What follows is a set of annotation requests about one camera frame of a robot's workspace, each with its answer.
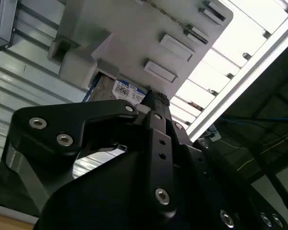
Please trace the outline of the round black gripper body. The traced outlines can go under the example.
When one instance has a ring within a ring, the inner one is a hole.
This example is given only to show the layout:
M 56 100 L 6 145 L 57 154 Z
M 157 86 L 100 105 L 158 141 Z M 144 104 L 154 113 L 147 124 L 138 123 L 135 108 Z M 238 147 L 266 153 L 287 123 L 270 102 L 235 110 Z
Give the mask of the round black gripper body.
M 124 153 L 56 191 L 37 230 L 219 230 L 220 191 L 196 149 Z

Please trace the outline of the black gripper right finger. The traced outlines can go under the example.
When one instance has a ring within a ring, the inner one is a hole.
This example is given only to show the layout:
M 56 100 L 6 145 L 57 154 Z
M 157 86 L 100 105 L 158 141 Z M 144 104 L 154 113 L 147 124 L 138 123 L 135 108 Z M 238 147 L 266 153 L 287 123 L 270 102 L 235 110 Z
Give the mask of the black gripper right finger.
M 213 148 L 206 138 L 192 142 L 172 120 L 162 97 L 166 132 L 191 230 L 288 230 L 286 220 Z

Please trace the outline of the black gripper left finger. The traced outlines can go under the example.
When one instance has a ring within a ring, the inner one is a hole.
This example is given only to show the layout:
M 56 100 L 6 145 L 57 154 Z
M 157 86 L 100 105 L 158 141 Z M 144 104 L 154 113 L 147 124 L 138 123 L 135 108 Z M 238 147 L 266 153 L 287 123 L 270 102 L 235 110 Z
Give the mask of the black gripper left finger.
M 2 163 L 40 215 L 51 196 L 124 153 L 172 154 L 161 93 L 125 100 L 27 107 L 13 116 Z

